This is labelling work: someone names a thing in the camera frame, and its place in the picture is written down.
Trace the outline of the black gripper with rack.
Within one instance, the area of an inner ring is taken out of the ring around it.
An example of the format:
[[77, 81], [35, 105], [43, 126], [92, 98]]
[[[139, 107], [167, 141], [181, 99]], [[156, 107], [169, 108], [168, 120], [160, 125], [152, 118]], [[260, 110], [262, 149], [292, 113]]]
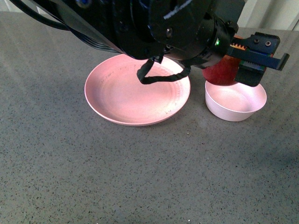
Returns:
[[267, 68], [281, 71], [290, 55], [285, 53], [281, 58], [274, 58], [280, 44], [280, 38], [256, 32], [246, 39], [234, 37], [227, 55], [240, 59], [234, 80], [250, 87], [256, 87]]

